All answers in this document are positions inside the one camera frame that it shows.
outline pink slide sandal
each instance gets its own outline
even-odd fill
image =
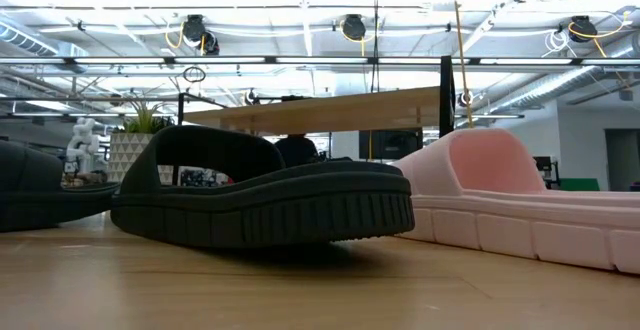
[[[506,130],[457,130],[394,165],[416,222],[401,237],[640,274],[640,194],[547,190]]]

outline green plant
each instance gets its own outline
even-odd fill
[[[138,114],[137,117],[126,119],[124,121],[123,129],[116,129],[116,133],[140,133],[140,134],[155,134],[158,131],[173,125],[173,119],[171,117],[154,117],[154,114],[158,113],[158,110],[163,107],[164,103],[158,103],[149,107],[144,101],[131,101],[131,105]]]

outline black slide sandal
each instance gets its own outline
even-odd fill
[[[0,232],[40,229],[106,211],[117,183],[62,189],[55,156],[0,141]]]
[[[215,169],[236,183],[163,187],[158,165]],[[122,230],[197,247],[256,248],[394,235],[413,229],[399,169],[331,162],[284,169],[259,137],[199,126],[158,132],[131,166],[111,219]]]

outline ceiling light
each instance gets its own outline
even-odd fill
[[[367,58],[354,57],[278,57],[280,64],[366,64]]]
[[[76,63],[78,64],[162,64],[164,63],[163,58],[156,57],[140,57],[140,58],[129,58],[129,57],[107,57],[107,58],[76,58]]]
[[[61,113],[10,113],[11,116],[21,116],[21,117],[53,117],[53,116],[64,116]]]
[[[482,59],[482,65],[567,65],[572,59]]]
[[[466,119],[467,115],[458,114],[456,119]],[[474,119],[524,119],[524,115],[473,115]]]
[[[40,106],[43,108],[47,108],[47,109],[51,109],[51,110],[60,110],[60,111],[64,111],[64,110],[70,110],[72,109],[71,107],[61,103],[61,102],[57,102],[57,101],[39,101],[39,100],[33,100],[33,101],[27,101],[27,104],[31,104],[31,105],[35,105],[35,106]]]
[[[582,65],[640,65],[640,59],[585,59]]]
[[[136,116],[138,116],[138,113],[124,113],[124,114],[118,114],[118,115],[124,115],[126,117],[136,117]],[[153,114],[151,116],[153,116],[153,117],[164,117],[164,116],[171,117],[171,116],[174,116],[174,115],[173,114]]]
[[[120,114],[115,113],[95,113],[95,114],[69,114],[73,117],[118,117]]]
[[[39,58],[0,58],[0,64],[64,64],[64,59],[54,57],[39,57]]]
[[[392,58],[380,58],[378,63],[380,64],[440,64],[439,58],[411,58],[411,57],[392,57]]]
[[[456,58],[456,59],[451,59],[451,63],[453,65],[460,65],[462,64],[462,62],[460,61],[460,59]],[[464,64],[467,65],[469,63],[469,59],[464,59]]]
[[[179,57],[174,59],[177,64],[245,64],[263,63],[263,57]]]

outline exposed ductwork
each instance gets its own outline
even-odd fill
[[[3,16],[0,16],[0,40],[36,56],[58,55],[57,44],[50,43],[43,36],[33,34],[26,27]]]
[[[87,51],[75,44],[45,38],[6,16],[0,16],[0,40],[15,45],[35,56],[89,56]],[[75,73],[82,73],[86,70],[85,67],[78,65],[71,67],[65,65],[64,69],[70,69]]]
[[[605,51],[612,58],[640,56],[640,32],[624,37],[615,44],[609,45]],[[601,78],[604,71],[600,66],[583,66],[563,74],[547,75],[496,101],[484,106],[474,113],[493,114],[510,107],[530,107],[541,105],[551,99],[589,85],[593,79]]]

